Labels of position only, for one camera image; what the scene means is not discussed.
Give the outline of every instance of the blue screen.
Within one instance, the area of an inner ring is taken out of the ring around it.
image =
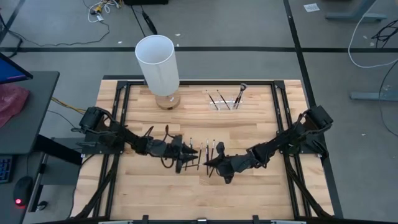
[[[22,72],[0,58],[0,83],[11,80],[18,81],[25,78],[26,76]]]

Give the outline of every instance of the yellow cable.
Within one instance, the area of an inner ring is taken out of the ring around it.
[[[56,102],[56,103],[58,103],[59,105],[61,105],[61,106],[63,106],[63,107],[72,109],[72,110],[74,110],[74,111],[76,111],[76,112],[78,112],[78,113],[84,114],[84,113],[86,112],[86,110],[83,110],[83,109],[80,109],[80,108],[75,108],[75,107],[73,107],[73,106],[70,106],[70,105],[68,105],[68,104],[66,104],[66,103],[64,103],[64,102],[62,102],[62,101],[60,101],[60,100],[58,100],[58,99],[55,98],[55,97],[51,97],[51,100],[54,101],[54,102]]]

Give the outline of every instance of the computer monitor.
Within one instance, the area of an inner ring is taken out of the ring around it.
[[[33,75],[0,53],[0,84],[32,79]]]

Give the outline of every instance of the wooden tabletop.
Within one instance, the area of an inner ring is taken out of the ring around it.
[[[116,84],[117,80],[101,82],[97,106],[112,110]],[[300,80],[285,80],[285,85],[294,122],[299,113],[307,109],[307,104]],[[156,105],[155,96],[146,86],[132,86],[126,125],[138,135],[143,135],[154,126],[151,135],[163,139],[168,124],[171,135],[182,134],[185,142],[192,138],[194,149],[199,150],[200,143],[205,145],[206,139],[210,144],[215,139],[216,142],[224,142],[226,154],[244,154],[245,149],[275,137],[277,122],[269,86],[249,85],[243,95],[244,103],[236,111],[210,110],[210,99],[205,90],[216,98],[216,90],[225,97],[236,95],[239,87],[180,86],[180,105],[175,110],[165,111]],[[280,93],[279,101],[283,107]],[[117,119],[120,119],[121,105]],[[282,117],[287,128],[284,114]],[[204,152],[201,161],[205,161]],[[81,211],[96,190],[102,157],[94,156],[81,168],[72,216]],[[300,158],[307,188],[318,203],[333,214],[320,159],[314,154],[302,154]],[[300,214],[303,215],[298,188],[296,192]],[[104,213],[104,205],[105,199],[100,214]],[[200,166],[199,170],[189,167],[187,171],[183,169],[181,174],[176,174],[174,167],[164,168],[159,158],[137,155],[126,146],[119,162],[111,219],[140,220],[143,215],[149,215],[151,220],[192,220],[200,217],[250,220],[253,215],[265,220],[292,219],[283,157],[277,153],[266,169],[245,170],[236,174],[232,183],[226,185],[223,178],[216,174],[209,178],[205,166]]]

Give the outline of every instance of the white tube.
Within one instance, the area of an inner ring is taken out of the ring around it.
[[[136,46],[136,57],[151,92],[173,94],[180,84],[173,42],[162,35],[145,37]]]

